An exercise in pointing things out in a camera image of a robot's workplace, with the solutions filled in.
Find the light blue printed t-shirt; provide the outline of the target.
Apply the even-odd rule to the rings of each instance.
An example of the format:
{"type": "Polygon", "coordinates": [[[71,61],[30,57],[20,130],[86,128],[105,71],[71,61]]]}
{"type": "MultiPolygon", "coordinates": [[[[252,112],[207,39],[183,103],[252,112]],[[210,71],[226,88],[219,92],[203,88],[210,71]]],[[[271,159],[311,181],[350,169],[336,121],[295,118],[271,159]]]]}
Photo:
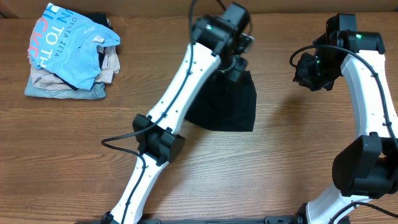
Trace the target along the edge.
{"type": "Polygon", "coordinates": [[[50,2],[32,30],[27,54],[35,68],[90,90],[101,71],[97,47],[120,43],[110,28],[50,2]]]}

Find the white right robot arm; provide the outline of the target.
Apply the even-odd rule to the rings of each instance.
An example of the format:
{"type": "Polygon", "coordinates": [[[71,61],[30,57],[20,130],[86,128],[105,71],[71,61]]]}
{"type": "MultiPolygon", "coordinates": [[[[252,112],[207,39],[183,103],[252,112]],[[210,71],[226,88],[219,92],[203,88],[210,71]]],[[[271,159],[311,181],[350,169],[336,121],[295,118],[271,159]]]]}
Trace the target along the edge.
{"type": "Polygon", "coordinates": [[[293,223],[348,223],[359,206],[397,192],[397,113],[386,80],[385,47],[377,32],[360,32],[354,14],[337,14],[326,31],[294,53],[294,81],[311,91],[331,90],[338,77],[349,88],[356,134],[332,165],[333,182],[303,204],[293,223]]]}

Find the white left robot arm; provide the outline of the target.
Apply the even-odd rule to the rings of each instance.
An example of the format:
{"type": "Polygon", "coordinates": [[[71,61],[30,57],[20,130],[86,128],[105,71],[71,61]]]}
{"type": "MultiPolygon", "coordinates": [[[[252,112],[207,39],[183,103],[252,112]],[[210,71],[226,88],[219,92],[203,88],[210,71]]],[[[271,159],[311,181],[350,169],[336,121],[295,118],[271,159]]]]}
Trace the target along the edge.
{"type": "Polygon", "coordinates": [[[193,7],[188,15],[189,43],[184,59],[159,102],[146,114],[138,114],[133,133],[102,140],[111,142],[136,137],[139,143],[133,155],[136,166],[114,208],[105,213],[101,223],[138,223],[144,205],[160,173],[175,160],[185,144],[179,135],[185,115],[197,94],[210,78],[240,81],[248,61],[241,54],[248,51],[253,37],[244,33],[250,21],[247,9],[235,2],[222,16],[204,16],[193,21],[193,7]]]}

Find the black folded garment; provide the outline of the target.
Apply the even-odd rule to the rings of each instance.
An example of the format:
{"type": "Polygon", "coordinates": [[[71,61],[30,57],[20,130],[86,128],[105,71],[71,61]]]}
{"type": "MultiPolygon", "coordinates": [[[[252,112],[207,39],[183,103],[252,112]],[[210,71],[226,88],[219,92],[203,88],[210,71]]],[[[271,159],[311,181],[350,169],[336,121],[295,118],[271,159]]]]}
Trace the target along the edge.
{"type": "Polygon", "coordinates": [[[110,24],[110,20],[106,17],[106,14],[101,13],[101,12],[91,12],[91,13],[86,13],[83,14],[85,17],[91,19],[93,22],[97,24],[101,24],[109,29],[113,29],[113,27],[110,24]]]}

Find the black t-shirt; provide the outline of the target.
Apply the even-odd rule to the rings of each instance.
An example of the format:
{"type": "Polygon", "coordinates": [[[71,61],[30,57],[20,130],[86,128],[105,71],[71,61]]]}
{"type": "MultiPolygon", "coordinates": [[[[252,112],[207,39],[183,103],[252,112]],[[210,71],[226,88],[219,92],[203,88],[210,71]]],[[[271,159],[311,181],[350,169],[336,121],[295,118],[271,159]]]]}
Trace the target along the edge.
{"type": "Polygon", "coordinates": [[[256,87],[251,72],[235,83],[209,78],[185,115],[185,120],[210,131],[251,132],[256,119],[256,87]]]}

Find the grey-blue folded garment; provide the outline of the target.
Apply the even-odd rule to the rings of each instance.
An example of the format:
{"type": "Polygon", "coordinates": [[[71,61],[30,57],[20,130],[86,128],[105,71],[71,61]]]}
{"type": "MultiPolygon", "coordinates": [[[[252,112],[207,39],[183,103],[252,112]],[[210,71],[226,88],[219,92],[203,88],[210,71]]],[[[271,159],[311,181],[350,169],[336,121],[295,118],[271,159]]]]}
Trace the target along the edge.
{"type": "Polygon", "coordinates": [[[30,76],[24,94],[39,98],[78,100],[100,100],[106,97],[104,83],[94,83],[90,90],[74,90],[52,74],[30,76]]]}

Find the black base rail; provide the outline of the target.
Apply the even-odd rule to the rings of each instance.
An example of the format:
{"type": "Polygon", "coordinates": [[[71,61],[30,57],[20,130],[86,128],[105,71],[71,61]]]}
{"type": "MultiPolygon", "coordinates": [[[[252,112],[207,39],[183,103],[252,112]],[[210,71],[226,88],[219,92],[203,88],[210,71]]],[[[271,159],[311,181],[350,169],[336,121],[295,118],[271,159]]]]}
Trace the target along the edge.
{"type": "Polygon", "coordinates": [[[243,219],[216,219],[216,220],[160,220],[145,219],[138,224],[294,224],[295,218],[291,215],[267,216],[264,218],[243,219]]]}

